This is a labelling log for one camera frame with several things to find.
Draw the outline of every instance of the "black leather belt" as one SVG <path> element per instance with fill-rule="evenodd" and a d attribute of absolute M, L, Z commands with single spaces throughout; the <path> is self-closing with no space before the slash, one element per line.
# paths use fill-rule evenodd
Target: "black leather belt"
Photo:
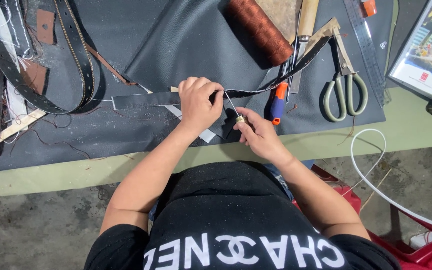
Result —
<path fill-rule="evenodd" d="M 11 55 L 8 53 L 1 40 L 0 69 L 21 96 L 23 96 L 24 99 L 34 107 L 49 114 L 67 114 L 84 107 L 91 100 L 94 91 L 94 73 L 89 53 L 86 50 L 83 35 L 81 34 L 81 30 L 79 29 L 79 25 L 75 19 L 75 15 L 71 11 L 68 1 L 54 0 L 54 3 L 56 4 L 56 11 L 59 21 L 61 22 L 64 37 L 68 42 L 69 50 L 71 51 L 81 76 L 82 93 L 78 105 L 72 109 L 64 110 L 56 106 L 44 95 L 35 93 L 32 88 L 24 83 L 24 80 L 15 65 L 15 61 L 11 58 Z"/>
<path fill-rule="evenodd" d="M 225 90 L 227 95 L 223 95 L 223 99 L 227 99 L 229 96 L 231 99 L 244 98 L 253 96 L 267 90 L 273 89 L 280 83 L 287 80 L 289 77 L 296 74 L 298 71 L 303 70 L 305 67 L 311 63 L 311 61 L 316 57 L 316 55 L 321 51 L 321 49 L 332 39 L 332 36 L 324 36 L 313 48 L 304 55 L 304 57 L 296 64 L 295 68 L 283 77 L 275 79 L 269 87 L 256 91 L 244 91 L 236 89 Z M 214 93 L 209 97 L 212 102 L 215 97 Z M 177 105 L 181 103 L 180 96 L 178 92 L 156 92 L 153 94 L 139 94 L 139 95 L 116 95 L 111 97 L 113 100 L 113 107 L 115 110 L 119 109 L 131 109 L 140 107 L 156 107 L 156 106 L 166 106 L 166 105 Z"/>

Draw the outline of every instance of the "clear ruler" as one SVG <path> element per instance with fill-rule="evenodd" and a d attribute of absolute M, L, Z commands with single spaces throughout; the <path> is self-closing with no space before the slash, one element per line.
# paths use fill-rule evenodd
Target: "clear ruler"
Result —
<path fill-rule="evenodd" d="M 381 108 L 386 101 L 390 101 L 390 97 L 386 92 L 386 79 L 379 69 L 378 61 L 376 60 L 376 49 L 369 33 L 369 27 L 364 19 L 362 5 L 360 0 L 343 0 L 346 7 L 347 15 L 351 26 L 356 34 L 359 49 L 363 56 L 364 67 L 369 77 L 369 84 L 374 91 L 376 100 Z"/>

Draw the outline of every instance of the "wooden workbench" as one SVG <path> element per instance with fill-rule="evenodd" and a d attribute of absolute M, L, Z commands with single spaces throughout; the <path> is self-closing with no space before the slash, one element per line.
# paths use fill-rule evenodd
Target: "wooden workbench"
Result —
<path fill-rule="evenodd" d="M 288 40 L 295 35 L 295 7 L 291 0 L 257 0 Z M 395 0 L 393 21 L 398 12 Z M 432 116 L 425 111 L 427 101 L 402 88 L 389 89 L 392 102 L 385 106 L 386 122 L 357 126 L 384 133 L 386 151 L 432 147 Z M 280 136 L 284 145 L 300 160 L 349 156 L 351 128 Z M 355 143 L 356 155 L 379 153 L 383 140 L 379 134 L 363 134 Z M 0 196 L 46 192 L 120 182 L 147 153 L 110 156 L 102 160 L 80 160 L 0 171 Z M 240 143 L 189 148 L 175 171 L 213 162 L 247 160 L 264 162 L 249 147 Z"/>

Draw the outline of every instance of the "hand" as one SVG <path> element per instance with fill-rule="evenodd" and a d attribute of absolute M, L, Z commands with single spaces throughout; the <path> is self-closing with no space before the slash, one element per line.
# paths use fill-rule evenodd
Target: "hand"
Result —
<path fill-rule="evenodd" d="M 180 82 L 178 88 L 182 112 L 179 125 L 197 138 L 221 116 L 224 88 L 205 77 L 189 77 Z M 219 92 L 211 104 L 209 96 L 215 91 Z"/>
<path fill-rule="evenodd" d="M 291 162 L 293 156 L 279 140 L 273 123 L 245 107 L 236 107 L 236 111 L 248 117 L 255 130 L 246 123 L 237 122 L 233 128 L 241 132 L 240 143 L 246 143 L 256 155 L 274 165 Z"/>

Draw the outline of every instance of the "interlocking c logo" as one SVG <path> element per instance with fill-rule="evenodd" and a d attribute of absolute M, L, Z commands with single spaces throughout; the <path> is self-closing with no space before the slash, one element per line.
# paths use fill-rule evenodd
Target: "interlocking c logo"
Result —
<path fill-rule="evenodd" d="M 256 244 L 251 238 L 246 236 L 231 236 L 231 235 L 221 235 L 216 237 L 216 241 L 221 242 L 222 240 L 228 240 L 229 243 L 227 247 L 231 252 L 232 257 L 228 257 L 223 255 L 221 252 L 216 254 L 216 257 L 226 264 L 235 264 L 240 262 L 242 264 L 255 264 L 259 261 L 259 258 L 256 256 L 252 256 L 251 258 L 244 258 L 244 247 L 241 242 L 246 242 L 252 246 Z"/>

